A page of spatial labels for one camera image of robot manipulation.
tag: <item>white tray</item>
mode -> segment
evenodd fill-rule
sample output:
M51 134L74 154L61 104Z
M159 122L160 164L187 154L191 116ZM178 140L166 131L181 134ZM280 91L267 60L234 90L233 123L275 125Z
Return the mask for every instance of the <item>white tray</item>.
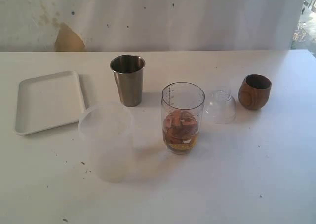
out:
M78 74L65 71L20 82L14 131L27 135L77 122L85 110Z

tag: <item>clear plastic container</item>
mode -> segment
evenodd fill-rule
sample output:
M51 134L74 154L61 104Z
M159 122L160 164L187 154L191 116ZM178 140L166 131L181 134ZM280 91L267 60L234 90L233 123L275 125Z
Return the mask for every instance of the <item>clear plastic container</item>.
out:
M166 146L176 154L188 153L196 144L205 94L191 83L176 82L162 91L162 134Z
M120 182L132 163L133 118L120 103L88 108L80 117L78 132L90 147L96 174L105 181Z
M235 119L236 103L228 87L218 87L205 107L205 119L216 124L228 124Z

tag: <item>brown wooden cup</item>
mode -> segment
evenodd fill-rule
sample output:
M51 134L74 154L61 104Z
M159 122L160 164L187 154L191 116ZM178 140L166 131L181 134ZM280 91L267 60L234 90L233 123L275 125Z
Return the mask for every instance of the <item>brown wooden cup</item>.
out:
M262 75L251 74L243 80L238 98L246 109L257 110L268 102L270 90L271 81L268 78Z

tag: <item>metal tumbler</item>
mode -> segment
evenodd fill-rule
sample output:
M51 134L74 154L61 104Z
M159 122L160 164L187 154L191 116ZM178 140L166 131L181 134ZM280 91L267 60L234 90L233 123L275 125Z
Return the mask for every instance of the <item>metal tumbler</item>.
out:
M135 55L119 56L110 63L120 101L127 107L142 102L144 66L145 60Z

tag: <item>white tabletop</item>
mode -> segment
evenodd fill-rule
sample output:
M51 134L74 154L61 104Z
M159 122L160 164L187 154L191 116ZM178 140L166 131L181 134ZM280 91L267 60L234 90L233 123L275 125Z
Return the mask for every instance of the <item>white tabletop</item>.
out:
M1 224L316 223L316 60L304 50L134 53L146 66L143 102L130 109L137 160L126 182L96 176L77 124L13 133L21 80L75 70L87 107L119 101L109 63L120 54L0 53ZM257 112L237 99L253 73L272 81ZM204 121L184 156L169 152L161 134L160 93L176 81L205 93L230 85L237 101L235 121Z

